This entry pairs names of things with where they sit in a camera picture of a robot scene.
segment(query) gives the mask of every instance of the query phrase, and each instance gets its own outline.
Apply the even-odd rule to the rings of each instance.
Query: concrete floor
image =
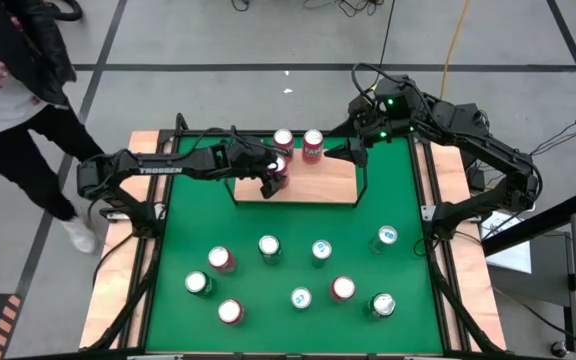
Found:
[[[346,18],[333,6],[305,10],[301,0],[253,0],[245,13],[227,0],[80,2],[85,18],[59,26],[73,62],[88,71],[79,71],[79,82],[66,91],[108,152],[125,147],[133,130],[171,128],[179,111],[196,129],[331,128],[355,96],[349,72],[335,64],[379,62],[391,4],[386,1],[372,17]],[[384,62],[404,71],[443,63],[462,4],[396,0]],[[576,0],[556,4],[576,43]],[[576,118],[576,68],[512,67],[576,65],[546,0],[474,0],[453,63],[476,66],[449,74],[445,98],[476,102],[487,111],[495,136],[515,147],[530,151]],[[134,66],[123,71],[120,64]],[[201,64],[257,64],[259,71],[195,66]],[[286,65],[277,70],[264,64]],[[429,69],[405,72],[438,95],[441,66]],[[360,75],[365,84],[374,79]],[[287,88],[293,91],[284,93]],[[64,191],[85,208],[63,153],[43,138],[37,141],[55,170],[70,169]],[[536,212],[576,194],[576,139],[537,157],[536,164],[545,179]],[[87,312],[99,255],[76,252],[58,225],[42,237],[41,219],[42,211],[0,178],[0,292],[21,289],[25,298],[9,357],[76,351]],[[103,233],[101,219],[95,227]],[[27,258],[33,242],[44,239],[35,267]],[[34,273],[32,282],[18,286],[24,269]],[[560,308],[523,300],[563,323]],[[497,304],[509,349],[549,356],[549,344],[561,336],[504,298],[497,297]]]

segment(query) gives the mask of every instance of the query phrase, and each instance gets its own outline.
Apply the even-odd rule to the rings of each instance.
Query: person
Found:
[[[62,91],[75,81],[66,46],[42,0],[0,0],[0,174],[65,227],[79,251],[96,248],[94,232],[62,194],[57,175],[29,131],[79,161],[103,151]]]

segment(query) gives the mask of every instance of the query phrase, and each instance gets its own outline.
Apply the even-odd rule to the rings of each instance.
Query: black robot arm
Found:
[[[432,219],[427,222],[429,235],[441,239],[452,238],[457,225],[469,218],[497,209],[518,212],[532,207],[542,188],[539,171],[529,155],[489,133],[481,136],[468,130],[481,121],[482,113],[475,104],[453,105],[419,91],[405,75],[389,76],[370,65],[357,66],[372,68],[384,78],[373,89],[363,90],[356,83],[353,69],[360,95],[350,102],[347,120],[330,133],[348,140],[325,152],[326,156],[366,166],[366,148],[417,133],[422,139],[456,146],[505,174],[493,190],[457,204],[443,202],[427,208]]]
[[[285,176],[268,170],[278,153],[283,150],[265,145],[258,138],[238,135],[230,142],[224,140],[203,148],[194,146],[185,154],[133,154],[120,150],[79,164],[77,192],[91,201],[103,200],[126,214],[135,236],[157,237],[161,229],[154,207],[124,191],[120,187],[123,180],[134,175],[185,175],[197,180],[260,178],[260,190],[267,199],[285,180]]]

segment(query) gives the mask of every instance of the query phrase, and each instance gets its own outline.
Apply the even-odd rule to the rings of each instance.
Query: green mat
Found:
[[[182,138],[183,152],[195,138]],[[218,139],[208,138],[202,146]],[[342,139],[326,139],[330,148]],[[415,256],[421,238],[419,205],[407,141],[369,150],[369,188],[358,208],[350,205],[241,203],[235,206],[223,183],[175,178],[152,318],[148,352],[441,353],[426,260]],[[381,255],[368,244],[382,225],[393,225],[397,242]],[[282,262],[265,265],[257,250],[262,235],[274,235]],[[315,240],[326,239],[332,256],[321,269],[311,265]],[[224,245],[237,271],[220,275],[207,263],[210,249]],[[186,274],[202,270],[218,283],[215,296],[201,299],[184,287]],[[344,304],[332,302],[330,282],[348,275],[357,286]],[[296,312],[290,294],[307,287],[313,301]],[[388,292],[397,306],[385,320],[371,322],[362,305]],[[244,321],[227,326],[217,308],[238,299]]]

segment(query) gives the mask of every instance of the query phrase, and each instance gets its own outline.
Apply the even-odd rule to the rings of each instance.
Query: wooden table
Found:
[[[158,131],[133,132],[130,138],[129,149],[133,152],[155,152],[157,137]],[[454,147],[442,147],[433,144],[432,152],[442,200],[459,202],[470,197],[459,150]],[[433,199],[428,169],[424,161],[424,150],[421,145],[417,145],[417,154],[426,202],[427,204],[432,204]],[[145,200],[149,180],[149,177],[146,176],[135,176],[125,180],[122,183],[122,188],[132,194],[136,199]],[[159,181],[159,189],[155,197],[157,201],[163,197],[163,183],[164,181]],[[462,223],[458,230],[479,238],[475,224]],[[113,248],[131,231],[132,227],[127,221],[110,224],[106,236],[104,253]],[[497,312],[488,268],[481,246],[472,241],[472,239],[467,239],[459,234],[455,236],[451,244],[461,299],[464,306],[488,337],[497,346],[505,349],[506,345],[499,321],[499,314]],[[149,245],[144,259],[144,271],[150,259],[152,244]],[[81,338],[81,347],[88,346],[99,339],[124,305],[136,251],[137,241],[128,242],[124,247],[116,251],[99,271]],[[438,259],[442,259],[443,256],[439,256],[442,255],[441,249],[438,248],[436,251],[438,252]],[[451,347],[454,350],[460,350],[455,315],[447,301],[444,301],[444,307],[446,309]],[[129,346],[137,345],[142,312],[143,299],[133,314],[132,331],[128,341]],[[477,345],[472,339],[470,343],[473,350],[476,350]]]

